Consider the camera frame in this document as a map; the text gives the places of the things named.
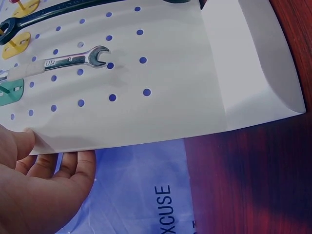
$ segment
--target wrench head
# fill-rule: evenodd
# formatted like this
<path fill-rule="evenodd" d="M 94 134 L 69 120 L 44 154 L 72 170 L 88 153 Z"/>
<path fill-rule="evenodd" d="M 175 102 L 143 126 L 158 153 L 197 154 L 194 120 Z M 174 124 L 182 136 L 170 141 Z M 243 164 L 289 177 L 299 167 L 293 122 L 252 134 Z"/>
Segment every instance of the wrench head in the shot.
<path fill-rule="evenodd" d="M 107 66 L 107 62 L 98 60 L 99 56 L 103 53 L 110 54 L 110 50 L 105 46 L 98 45 L 89 51 L 89 64 L 93 67 Z"/>
<path fill-rule="evenodd" d="M 8 18 L 0 24 L 1 32 L 0 45 L 8 43 L 19 31 L 17 26 L 17 18 Z"/>

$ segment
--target wood grain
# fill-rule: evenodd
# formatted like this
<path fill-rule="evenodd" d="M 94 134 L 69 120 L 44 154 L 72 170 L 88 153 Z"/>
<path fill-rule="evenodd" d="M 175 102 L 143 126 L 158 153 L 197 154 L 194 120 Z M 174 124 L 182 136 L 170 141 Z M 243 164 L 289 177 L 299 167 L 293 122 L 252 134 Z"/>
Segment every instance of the wood grain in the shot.
<path fill-rule="evenodd" d="M 185 139 L 198 234 L 312 234 L 312 0 L 270 0 L 308 112 Z"/>

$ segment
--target chrome wrench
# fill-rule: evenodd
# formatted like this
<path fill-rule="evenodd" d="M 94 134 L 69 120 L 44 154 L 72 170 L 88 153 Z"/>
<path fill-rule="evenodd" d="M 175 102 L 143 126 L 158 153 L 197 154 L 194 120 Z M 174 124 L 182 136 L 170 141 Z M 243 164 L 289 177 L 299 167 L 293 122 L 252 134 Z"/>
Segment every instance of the chrome wrench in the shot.
<path fill-rule="evenodd" d="M 22 64 L 21 66 L 2 72 L 0 74 L 0 83 L 4 81 L 14 81 L 38 75 L 45 71 L 68 66 L 85 64 L 94 68 L 104 67 L 107 66 L 107 62 L 100 58 L 103 53 L 110 54 L 110 50 L 105 46 L 98 45 L 84 53 L 48 58 L 29 64 Z"/>
<path fill-rule="evenodd" d="M 105 46 L 98 45 L 93 49 L 74 55 L 66 55 L 57 58 L 49 58 L 44 62 L 44 70 L 49 71 L 61 67 L 86 64 L 91 67 L 102 67 L 107 65 L 106 62 L 100 61 L 99 56 L 103 53 L 110 53 Z"/>

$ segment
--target open-end wrench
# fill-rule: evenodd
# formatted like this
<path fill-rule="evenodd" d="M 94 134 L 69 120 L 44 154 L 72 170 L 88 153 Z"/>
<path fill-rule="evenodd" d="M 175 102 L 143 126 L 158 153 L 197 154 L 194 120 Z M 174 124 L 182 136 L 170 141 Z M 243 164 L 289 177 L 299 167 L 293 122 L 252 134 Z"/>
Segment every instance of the open-end wrench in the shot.
<path fill-rule="evenodd" d="M 34 12 L 22 18 L 8 18 L 0 24 L 0 29 L 4 32 L 0 36 L 0 45 L 8 43 L 21 29 L 35 23 L 39 23 L 49 18 L 63 15 L 69 12 L 81 10 L 84 8 L 108 4 L 124 0 L 70 0 L 40 11 Z"/>
<path fill-rule="evenodd" d="M 38 75 L 44 73 L 45 71 L 74 65 L 85 64 L 95 68 L 104 67 L 107 65 L 107 62 L 104 62 L 101 58 L 103 53 L 110 54 L 110 50 L 105 46 L 98 45 L 84 53 L 43 59 L 29 64 L 22 64 L 21 66 L 2 72 L 0 74 L 0 83 L 4 81 L 14 81 Z"/>

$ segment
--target human hand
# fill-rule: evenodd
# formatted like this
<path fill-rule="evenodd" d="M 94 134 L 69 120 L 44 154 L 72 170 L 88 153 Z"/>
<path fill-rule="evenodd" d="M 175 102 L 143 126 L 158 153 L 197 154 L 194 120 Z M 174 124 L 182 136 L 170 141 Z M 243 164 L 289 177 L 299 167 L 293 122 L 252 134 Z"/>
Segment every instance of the human hand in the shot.
<path fill-rule="evenodd" d="M 94 183 L 94 151 L 29 156 L 34 133 L 0 125 L 0 233 L 54 234 L 77 213 Z"/>

